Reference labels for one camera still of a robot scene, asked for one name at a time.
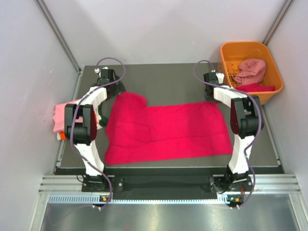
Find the laundry basket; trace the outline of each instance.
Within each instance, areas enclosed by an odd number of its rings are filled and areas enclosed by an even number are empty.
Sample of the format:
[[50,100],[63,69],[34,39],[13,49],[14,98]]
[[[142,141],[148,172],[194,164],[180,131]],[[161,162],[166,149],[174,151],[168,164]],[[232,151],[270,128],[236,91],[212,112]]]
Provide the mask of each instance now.
[[283,88],[283,81],[276,67],[276,64],[268,48],[260,42],[228,42],[220,48],[220,61],[218,71],[224,73],[224,83],[237,87],[233,80],[236,74],[240,73],[239,65],[246,59],[263,59],[266,63],[266,72],[261,86],[275,86],[275,91],[249,92],[251,95],[258,95],[261,104],[265,104],[269,98],[277,94]]

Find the white wall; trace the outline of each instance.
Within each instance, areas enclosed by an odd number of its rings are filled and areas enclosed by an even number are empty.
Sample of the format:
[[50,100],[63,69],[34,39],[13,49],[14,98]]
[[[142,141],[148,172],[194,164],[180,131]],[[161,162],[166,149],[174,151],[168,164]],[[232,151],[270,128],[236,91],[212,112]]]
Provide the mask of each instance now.
[[308,203],[308,2],[294,1],[269,49],[285,83],[266,105],[285,162],[295,173]]
[[77,74],[33,0],[0,7],[0,230],[25,230],[58,142],[53,110]]
[[284,0],[45,0],[80,65],[217,62],[220,46],[266,36]]

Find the plastic basket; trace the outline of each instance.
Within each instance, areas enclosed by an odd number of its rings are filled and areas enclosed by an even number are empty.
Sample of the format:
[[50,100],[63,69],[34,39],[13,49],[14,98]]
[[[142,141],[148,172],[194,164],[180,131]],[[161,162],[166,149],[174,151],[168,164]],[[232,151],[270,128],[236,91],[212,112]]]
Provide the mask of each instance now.
[[276,67],[276,64],[268,48],[260,42],[228,42],[220,48],[220,61],[218,71],[224,73],[224,83],[237,87],[233,80],[236,74],[240,73],[239,65],[246,59],[263,59],[266,63],[266,72],[261,86],[275,86],[275,91],[249,92],[251,95],[258,95],[261,104],[265,104],[274,94],[283,89],[283,81]]

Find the pink fabric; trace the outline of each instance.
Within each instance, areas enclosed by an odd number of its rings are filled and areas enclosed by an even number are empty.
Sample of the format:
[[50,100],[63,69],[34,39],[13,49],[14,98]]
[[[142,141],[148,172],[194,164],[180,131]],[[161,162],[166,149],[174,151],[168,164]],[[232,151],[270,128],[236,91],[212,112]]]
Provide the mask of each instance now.
[[[68,103],[62,103],[56,105],[53,116],[54,120],[53,132],[59,133],[60,131],[64,131],[64,108],[65,105],[67,105]],[[76,122],[82,122],[82,118],[77,119]]]
[[241,70],[233,79],[239,85],[259,83],[263,80],[266,63],[261,59],[247,59],[239,65]]
[[217,103],[147,107],[126,91],[116,97],[106,133],[110,165],[232,153]]
[[261,86],[258,83],[253,83],[249,85],[238,86],[235,89],[245,92],[274,91],[275,86]]

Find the metal floor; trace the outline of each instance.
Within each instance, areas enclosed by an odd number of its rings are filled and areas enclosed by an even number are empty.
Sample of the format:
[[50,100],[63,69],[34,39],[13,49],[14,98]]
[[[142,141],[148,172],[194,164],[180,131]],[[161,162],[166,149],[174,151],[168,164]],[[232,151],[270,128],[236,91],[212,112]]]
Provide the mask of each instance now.
[[288,195],[253,195],[240,210],[226,205],[109,205],[74,211],[48,204],[41,231],[298,231]]
[[[181,103],[194,103],[203,101],[204,85],[197,81],[193,74],[194,64],[141,64],[126,65],[127,74],[123,83],[128,91],[140,94],[147,100],[148,106],[172,105]],[[94,73],[94,66],[85,66],[80,83],[77,98],[81,98],[96,82],[97,75]],[[121,75],[122,67],[109,66]],[[201,64],[198,68],[200,78],[208,72],[207,64]],[[103,112],[109,116],[114,99],[104,103]],[[227,126],[231,142],[230,110],[224,105],[219,106]],[[99,155],[104,160],[104,154],[108,147],[108,138],[104,129],[98,131],[96,145]],[[225,167],[231,155],[216,155],[201,158],[188,158],[167,161],[141,162],[133,164],[118,165],[114,167]],[[277,158],[273,149],[267,126],[265,125],[259,140],[255,143],[250,156],[252,166],[273,167],[277,166]],[[61,168],[84,168],[82,160],[72,151],[69,142],[65,144]]]

